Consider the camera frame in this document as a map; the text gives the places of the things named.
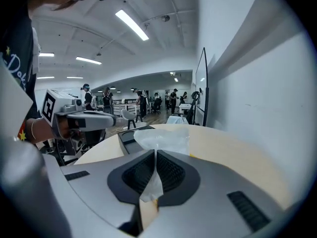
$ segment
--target pipe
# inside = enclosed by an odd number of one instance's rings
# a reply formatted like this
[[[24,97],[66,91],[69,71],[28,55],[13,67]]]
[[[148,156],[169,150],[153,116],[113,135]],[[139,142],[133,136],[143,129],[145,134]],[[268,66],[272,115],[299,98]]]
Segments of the pipe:
[[[179,20],[179,17],[178,17],[178,12],[177,12],[177,8],[176,8],[176,5],[175,5],[175,2],[174,0],[171,0],[172,2],[172,5],[173,5],[173,8],[174,8],[174,12],[176,14],[176,18],[177,18],[177,23],[178,23],[178,27],[180,29],[180,34],[181,34],[181,37],[182,37],[182,41],[183,41],[183,46],[185,46],[185,40],[184,40],[184,33],[183,33],[183,28],[182,28],[182,25],[180,24],[180,20]]]
[[[139,26],[142,26],[143,24],[147,24],[149,23],[150,21],[152,20],[156,20],[158,18],[162,18],[163,16],[167,16],[167,15],[175,15],[176,16],[180,13],[191,13],[191,12],[195,12],[195,10],[180,10],[180,11],[177,11],[177,12],[170,12],[170,13],[166,13],[166,14],[162,14],[162,15],[159,15],[159,16],[155,16],[153,18],[149,18],[147,19],[146,21],[143,21],[141,24],[139,24]],[[120,38],[121,36],[123,36],[125,33],[127,33],[130,29],[122,32],[121,34],[119,34],[116,38],[112,39],[111,41],[109,41],[108,43],[106,43],[105,45],[101,46],[101,48],[106,48],[107,46],[109,46],[112,42],[114,42],[115,40],[117,40],[118,38]]]

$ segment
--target person wearing headset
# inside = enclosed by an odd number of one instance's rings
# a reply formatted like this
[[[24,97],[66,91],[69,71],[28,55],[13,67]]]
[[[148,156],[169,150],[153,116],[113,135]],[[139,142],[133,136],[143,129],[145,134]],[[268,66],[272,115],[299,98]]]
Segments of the person wearing headset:
[[[91,111],[95,110],[91,106],[91,101],[93,99],[93,94],[90,91],[89,84],[84,84],[83,87],[81,88],[81,90],[84,90],[86,92],[86,94],[85,94],[85,109],[86,110],[91,110]]]
[[[57,5],[54,10],[61,10],[78,1],[80,0],[28,0],[17,12],[1,38],[0,58],[2,57],[11,75],[33,101],[18,133],[20,140],[27,140],[35,144],[54,138],[50,125],[44,119],[39,119],[37,115],[38,109],[34,94],[37,71],[34,63],[38,63],[39,48],[34,45],[37,37],[35,29],[32,29],[33,13],[44,4]],[[60,118],[58,122],[62,137],[70,137],[67,119]]]
[[[107,87],[103,93],[103,102],[104,102],[104,112],[113,115],[113,94],[110,91],[110,88]]]

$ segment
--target black t-shirt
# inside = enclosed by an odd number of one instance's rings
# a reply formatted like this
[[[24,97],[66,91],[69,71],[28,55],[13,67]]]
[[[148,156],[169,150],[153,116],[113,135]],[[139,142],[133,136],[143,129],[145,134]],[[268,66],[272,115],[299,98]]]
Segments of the black t-shirt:
[[[173,97],[173,98],[176,98],[176,93],[172,92],[172,93],[170,94],[170,96]]]
[[[87,105],[86,106],[86,109],[87,110],[94,110],[91,106],[90,106],[90,103],[91,103],[91,100],[93,99],[93,96],[89,93],[89,92],[87,92],[86,94],[85,94],[85,104],[86,103],[89,103],[89,105]]]
[[[104,106],[110,106],[111,105],[111,98],[113,97],[113,94],[111,92],[108,92],[106,95],[103,97],[104,101]]]
[[[137,91],[137,94],[138,94],[138,96],[140,96],[140,103],[141,104],[143,104],[143,103],[145,103],[145,98],[144,98],[144,96],[143,96],[143,92],[142,91]]]
[[[26,119],[38,118],[34,94],[36,75],[32,73],[33,30],[27,5],[18,11],[10,27],[4,36],[1,37],[0,51],[8,70],[33,101]],[[19,135],[20,133],[25,133],[25,122],[20,129]]]

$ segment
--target black vent grille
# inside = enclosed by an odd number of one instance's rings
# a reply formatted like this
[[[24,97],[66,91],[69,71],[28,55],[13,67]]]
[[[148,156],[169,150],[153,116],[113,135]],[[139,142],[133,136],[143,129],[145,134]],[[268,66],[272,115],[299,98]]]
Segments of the black vent grille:
[[[162,154],[157,156],[157,172],[162,181],[164,193],[177,188],[185,178],[185,170]]]
[[[154,172],[154,154],[130,167],[122,174],[122,180],[140,195],[149,183]]]
[[[81,177],[85,177],[87,175],[90,175],[87,171],[80,171],[72,174],[65,175],[66,180],[74,180]]]
[[[269,218],[243,192],[236,191],[227,196],[253,232],[270,223]]]

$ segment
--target table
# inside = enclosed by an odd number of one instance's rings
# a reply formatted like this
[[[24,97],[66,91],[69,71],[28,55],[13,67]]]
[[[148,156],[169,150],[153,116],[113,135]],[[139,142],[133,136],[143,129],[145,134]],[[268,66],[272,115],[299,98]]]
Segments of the table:
[[[231,168],[268,193],[283,209],[293,203],[282,172],[269,156],[257,147],[240,141],[226,132],[208,127],[187,124],[156,124],[151,126],[169,131],[187,128],[190,135],[191,155]],[[114,135],[87,151],[75,165],[121,156],[123,153],[118,136]]]
[[[181,104],[179,105],[179,112],[184,113],[183,110],[189,110],[192,107],[192,104]]]

